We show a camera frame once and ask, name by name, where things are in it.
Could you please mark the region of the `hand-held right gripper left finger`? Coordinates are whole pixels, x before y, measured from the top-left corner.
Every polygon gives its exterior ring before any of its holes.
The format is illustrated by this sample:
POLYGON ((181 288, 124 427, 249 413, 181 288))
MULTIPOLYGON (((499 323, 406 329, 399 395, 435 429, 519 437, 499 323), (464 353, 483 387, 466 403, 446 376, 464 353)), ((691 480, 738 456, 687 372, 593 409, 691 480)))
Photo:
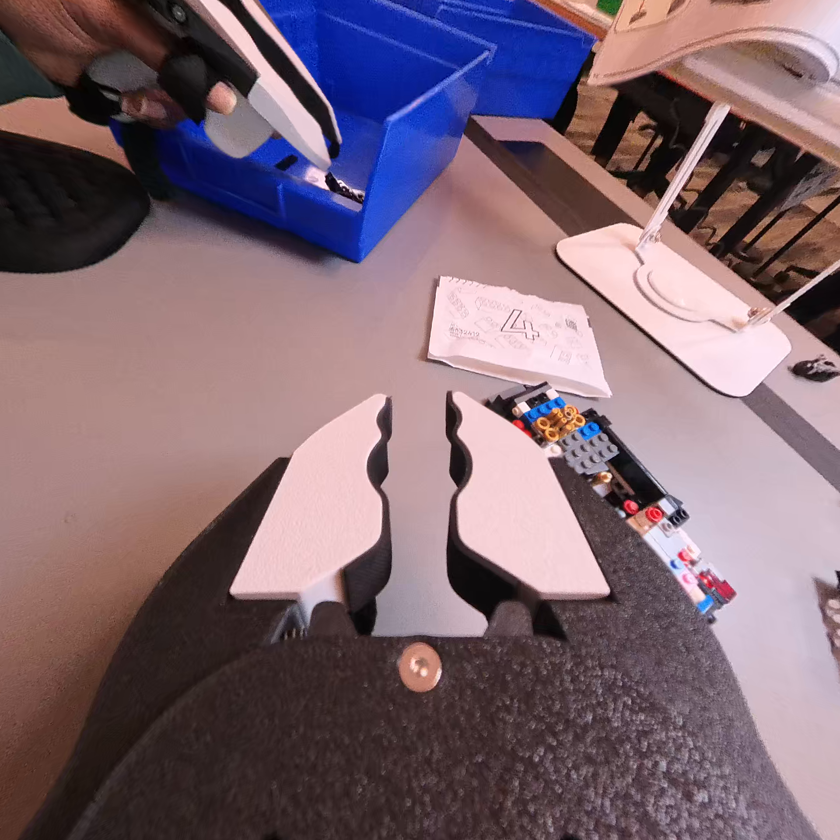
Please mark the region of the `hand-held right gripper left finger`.
POLYGON ((350 566, 385 530, 383 479, 369 464, 387 442, 390 407, 374 394, 294 450, 230 585, 235 600, 291 601, 305 614, 321 602, 356 609, 350 566))

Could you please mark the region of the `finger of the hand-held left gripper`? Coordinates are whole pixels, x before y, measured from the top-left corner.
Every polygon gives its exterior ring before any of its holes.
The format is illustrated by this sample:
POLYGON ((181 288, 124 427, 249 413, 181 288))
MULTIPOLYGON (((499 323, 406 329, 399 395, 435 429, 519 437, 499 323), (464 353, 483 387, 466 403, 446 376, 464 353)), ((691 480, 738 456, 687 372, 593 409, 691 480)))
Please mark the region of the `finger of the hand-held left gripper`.
POLYGON ((198 3, 205 10, 203 16, 213 29, 224 34, 226 41, 253 68, 256 75, 254 84, 262 81, 267 85, 279 86, 282 81, 285 82, 294 97, 318 122, 330 159, 337 158, 342 136, 333 106, 260 3, 198 3))
POLYGON ((285 82, 272 86, 258 81, 248 95, 235 95, 231 114, 209 111, 204 120, 206 136, 220 151, 244 159, 278 134, 321 171, 330 168, 328 146, 318 122, 285 82))

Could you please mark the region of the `blue plastic parts bin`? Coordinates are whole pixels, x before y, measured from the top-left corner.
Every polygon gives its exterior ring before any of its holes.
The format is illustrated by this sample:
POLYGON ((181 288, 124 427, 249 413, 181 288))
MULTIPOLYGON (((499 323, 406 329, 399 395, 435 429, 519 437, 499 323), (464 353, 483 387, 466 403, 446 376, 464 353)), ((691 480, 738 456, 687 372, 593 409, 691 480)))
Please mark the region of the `blue plastic parts bin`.
POLYGON ((285 140, 220 151, 186 120, 153 131, 173 187, 362 261, 455 158, 496 47, 391 2, 264 2, 335 110, 331 192, 285 140))

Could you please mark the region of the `white book stand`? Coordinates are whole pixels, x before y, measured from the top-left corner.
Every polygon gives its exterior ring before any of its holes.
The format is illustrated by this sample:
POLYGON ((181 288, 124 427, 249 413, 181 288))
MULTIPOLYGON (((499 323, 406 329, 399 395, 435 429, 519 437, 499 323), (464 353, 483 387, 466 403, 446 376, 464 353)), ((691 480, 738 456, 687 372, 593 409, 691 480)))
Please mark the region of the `white book stand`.
POLYGON ((838 140, 813 127, 798 110, 795 94, 818 91, 749 45, 708 50, 729 58, 710 77, 721 90, 699 134, 646 226, 615 224, 558 242, 561 263, 631 320, 710 388, 726 396, 747 396, 791 352, 773 319, 794 301, 838 272, 838 261, 772 308, 756 308, 719 285, 661 240, 662 228, 679 191, 728 116, 741 101, 759 104, 772 117, 791 122, 837 150, 838 140))

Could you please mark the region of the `black lego car model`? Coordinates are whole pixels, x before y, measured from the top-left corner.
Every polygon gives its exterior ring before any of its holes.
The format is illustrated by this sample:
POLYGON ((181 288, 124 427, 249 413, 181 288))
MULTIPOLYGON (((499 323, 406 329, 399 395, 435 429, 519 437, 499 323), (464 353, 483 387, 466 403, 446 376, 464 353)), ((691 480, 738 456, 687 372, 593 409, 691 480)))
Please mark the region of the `black lego car model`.
POLYGON ((686 531, 690 515, 592 408, 579 409, 549 383, 518 384, 485 406, 561 459, 646 542, 708 624, 737 596, 686 531))

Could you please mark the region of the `lego instruction booklet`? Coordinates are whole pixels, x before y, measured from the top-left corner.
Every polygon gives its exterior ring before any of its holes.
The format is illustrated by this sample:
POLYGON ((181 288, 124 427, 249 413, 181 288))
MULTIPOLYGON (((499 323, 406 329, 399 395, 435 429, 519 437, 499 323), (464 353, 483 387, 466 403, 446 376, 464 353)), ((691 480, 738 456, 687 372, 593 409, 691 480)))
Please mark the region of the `lego instruction booklet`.
POLYGON ((589 81, 611 86, 710 49, 750 46, 809 81, 838 78, 838 1, 627 1, 589 81))

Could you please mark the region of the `white numbered paper bag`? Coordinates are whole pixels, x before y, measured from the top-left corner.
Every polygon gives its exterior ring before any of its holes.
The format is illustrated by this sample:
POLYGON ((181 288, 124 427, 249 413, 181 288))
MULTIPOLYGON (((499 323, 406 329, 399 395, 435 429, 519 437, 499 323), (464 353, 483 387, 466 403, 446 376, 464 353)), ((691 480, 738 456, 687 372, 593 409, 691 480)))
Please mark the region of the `white numbered paper bag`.
POLYGON ((427 358, 507 382, 613 395, 586 310, 508 287, 440 276, 427 358))

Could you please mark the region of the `person's left forearm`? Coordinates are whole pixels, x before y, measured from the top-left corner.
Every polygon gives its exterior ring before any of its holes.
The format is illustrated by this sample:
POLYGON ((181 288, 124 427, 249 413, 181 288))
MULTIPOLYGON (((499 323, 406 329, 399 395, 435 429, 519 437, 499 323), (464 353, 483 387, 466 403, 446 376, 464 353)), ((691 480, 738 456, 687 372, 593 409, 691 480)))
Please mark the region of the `person's left forearm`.
POLYGON ((48 80, 1 32, 1 106, 27 98, 57 99, 65 93, 48 80))

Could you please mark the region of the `person's left hand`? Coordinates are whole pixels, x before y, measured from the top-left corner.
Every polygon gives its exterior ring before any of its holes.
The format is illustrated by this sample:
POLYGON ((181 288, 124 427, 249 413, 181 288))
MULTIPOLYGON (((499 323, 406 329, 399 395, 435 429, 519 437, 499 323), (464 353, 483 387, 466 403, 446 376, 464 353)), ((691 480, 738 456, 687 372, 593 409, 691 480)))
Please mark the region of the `person's left hand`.
MULTIPOLYGON (((159 70, 177 43, 137 2, 1 1, 1 25, 33 68, 65 88, 74 88, 97 58, 119 51, 159 70)), ((206 96, 206 109, 223 115, 233 112, 236 104, 235 91, 223 82, 206 96)), ((185 118, 165 92, 155 89, 123 94, 121 111, 158 129, 185 118)))

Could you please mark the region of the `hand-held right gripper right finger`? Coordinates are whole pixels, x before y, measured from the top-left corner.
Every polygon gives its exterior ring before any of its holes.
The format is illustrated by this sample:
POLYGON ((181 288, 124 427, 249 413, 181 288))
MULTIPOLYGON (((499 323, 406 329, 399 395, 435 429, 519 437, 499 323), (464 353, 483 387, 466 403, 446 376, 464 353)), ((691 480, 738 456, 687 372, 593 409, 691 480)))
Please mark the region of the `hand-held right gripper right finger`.
POLYGON ((446 395, 448 581, 489 622, 503 603, 531 621, 555 602, 598 602, 611 588, 550 458, 463 392, 446 395))

